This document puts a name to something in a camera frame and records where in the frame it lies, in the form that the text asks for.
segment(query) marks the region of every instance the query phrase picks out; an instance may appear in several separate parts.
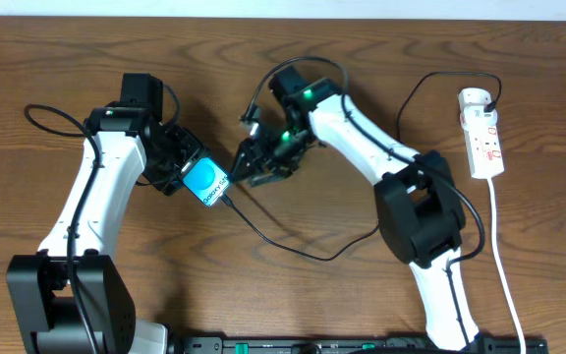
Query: wooden table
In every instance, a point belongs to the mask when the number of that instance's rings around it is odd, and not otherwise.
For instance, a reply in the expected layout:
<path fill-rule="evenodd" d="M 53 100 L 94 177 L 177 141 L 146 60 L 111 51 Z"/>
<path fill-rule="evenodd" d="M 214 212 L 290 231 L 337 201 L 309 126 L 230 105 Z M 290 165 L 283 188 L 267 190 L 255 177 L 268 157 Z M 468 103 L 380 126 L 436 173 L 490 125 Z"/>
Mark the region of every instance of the wooden table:
<path fill-rule="evenodd" d="M 247 134 L 237 117 L 261 76 L 310 54 L 344 63 L 353 98 L 391 134 L 396 110 L 422 75 L 476 70 L 502 78 L 506 172 L 495 179 L 501 253 L 525 332 L 545 337 L 552 353 L 566 353 L 566 24 L 101 18 L 0 18 L 0 353 L 23 350 L 5 283 L 8 262 L 33 253 L 47 235 L 82 153 L 82 141 L 28 124 L 27 103 L 82 120 L 119 98 L 124 72 L 150 72 L 180 97 L 181 124 L 228 168 Z M 337 75 L 320 65 L 303 68 L 313 78 Z M 405 112 L 404 140 L 445 155 L 488 224 L 486 185 L 470 178 L 457 121 L 456 93 L 466 86 L 495 89 L 486 79 L 429 80 Z M 280 114 L 269 94 L 261 101 Z M 370 185 L 332 148 L 309 152 L 284 182 L 230 195 L 267 235 L 318 255 L 375 224 Z M 475 247 L 470 219 L 462 236 L 465 250 Z M 138 315 L 181 333 L 425 331 L 412 274 L 379 236 L 342 259 L 316 263 L 264 244 L 230 209 L 206 208 L 186 191 L 166 198 L 135 188 L 117 265 Z M 480 328 L 513 335 L 489 243 L 462 267 Z"/>

